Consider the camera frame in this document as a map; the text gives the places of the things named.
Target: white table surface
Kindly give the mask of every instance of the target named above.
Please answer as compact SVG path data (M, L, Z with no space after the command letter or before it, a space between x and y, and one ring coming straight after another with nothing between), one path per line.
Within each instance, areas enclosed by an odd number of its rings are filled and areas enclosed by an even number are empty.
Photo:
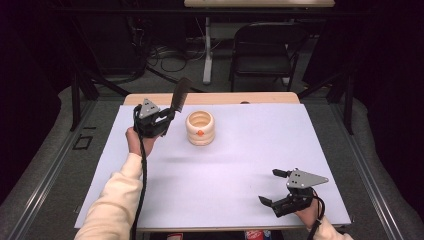
M121 106L80 211L80 228L90 205L126 159L125 131L134 106ZM185 119L206 110L216 120L215 140L194 146ZM350 224L315 131L303 104L185 105L167 135L148 157L147 192L138 221L140 231L214 231L303 227L294 214L277 218L258 196L274 201L288 194L287 179L273 169L300 170L327 177L315 186L336 225Z

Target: table leg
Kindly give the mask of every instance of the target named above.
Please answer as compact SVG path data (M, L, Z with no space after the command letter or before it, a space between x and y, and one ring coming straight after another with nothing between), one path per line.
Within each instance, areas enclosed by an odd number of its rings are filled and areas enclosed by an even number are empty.
M354 73L350 74L347 79L345 93L345 107L343 111L343 123L350 135L353 135L352 130L352 108L353 108L353 85L355 82Z
M78 77L74 74L72 78L71 90L72 90L72 126L71 132L73 132L81 121L81 102L80 102L80 89Z
M205 40L206 40L206 59L205 59L205 69L203 72L203 84L208 85L211 83L211 74L212 74L212 52L211 52L211 25L209 17L206 17L205 24Z

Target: chair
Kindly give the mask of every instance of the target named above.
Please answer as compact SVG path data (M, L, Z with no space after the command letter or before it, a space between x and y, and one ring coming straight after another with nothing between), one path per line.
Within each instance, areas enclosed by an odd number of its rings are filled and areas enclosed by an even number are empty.
M299 58L298 51L309 33L296 23L252 23L234 37L229 80L234 91L235 76L289 78L290 91Z

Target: chair leg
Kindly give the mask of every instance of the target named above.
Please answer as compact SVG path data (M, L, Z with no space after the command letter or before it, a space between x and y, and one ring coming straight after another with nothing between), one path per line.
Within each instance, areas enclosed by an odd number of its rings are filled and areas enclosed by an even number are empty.
M293 58L293 66L292 66L292 69L290 71L290 78L289 78L289 84L287 85L287 92L290 92L290 89L291 89L291 85L292 85L292 82L293 82L293 76L294 76L294 70L296 69L298 58L299 58L299 54L296 53L296 55L294 55L294 58Z
M231 82L231 92L234 92L234 70L233 70L233 61L231 61L230 65L230 74L228 76L228 80Z
M343 111L343 123L350 135L353 135L352 130L352 105L353 105L353 86L355 82L355 73L349 74L346 83L345 106Z

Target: person's arm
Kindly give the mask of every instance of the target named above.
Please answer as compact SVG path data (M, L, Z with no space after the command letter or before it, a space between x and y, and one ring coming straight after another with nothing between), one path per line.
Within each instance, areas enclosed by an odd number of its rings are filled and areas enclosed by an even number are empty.
M310 231L318 219L318 200L314 199L311 206L301 211L295 212L295 214L302 220L308 231ZM340 234L331 225L328 219L324 216L321 220L321 224L315 232L314 240L352 240L353 238L345 233Z
M129 239L143 184L140 141L137 133L126 132L129 154L119 172L113 173L100 197L91 205L75 239ZM145 138L146 155L156 138Z

